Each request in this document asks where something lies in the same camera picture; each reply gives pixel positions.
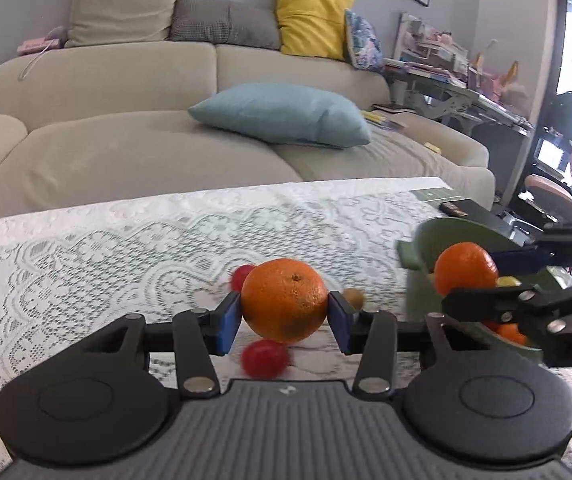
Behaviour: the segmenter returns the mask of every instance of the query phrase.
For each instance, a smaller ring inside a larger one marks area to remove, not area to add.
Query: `gray ribbed panel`
[[[295,392],[282,393],[288,385]],[[408,436],[384,404],[341,382],[235,381],[190,402],[163,438],[118,463],[49,470],[18,461],[0,480],[570,480],[552,462],[521,472],[449,463]]]

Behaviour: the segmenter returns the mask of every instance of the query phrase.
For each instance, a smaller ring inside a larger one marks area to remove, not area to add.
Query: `floral pillow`
[[[383,70],[384,56],[375,29],[350,9],[346,9],[346,46],[354,68],[373,72]]]

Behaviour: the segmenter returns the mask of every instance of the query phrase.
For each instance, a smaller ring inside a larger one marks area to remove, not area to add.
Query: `beige pillow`
[[[175,0],[73,0],[66,46],[162,41]]]

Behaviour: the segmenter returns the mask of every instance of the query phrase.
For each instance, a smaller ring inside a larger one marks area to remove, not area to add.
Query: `white logo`
[[[294,386],[292,386],[291,384],[289,384],[285,388],[280,388],[279,390],[284,395],[294,394],[297,391],[297,389]]]

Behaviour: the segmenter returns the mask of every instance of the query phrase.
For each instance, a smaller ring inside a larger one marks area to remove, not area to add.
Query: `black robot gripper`
[[[328,299],[339,350],[363,354],[350,390],[233,380],[221,392],[210,355],[231,348],[236,293],[172,322],[128,314],[3,387],[14,462],[0,479],[572,478],[557,460],[572,436],[565,382],[443,314],[398,322]],[[396,389],[399,351],[419,352],[423,371]],[[177,389],[149,375],[151,352],[175,354]]]

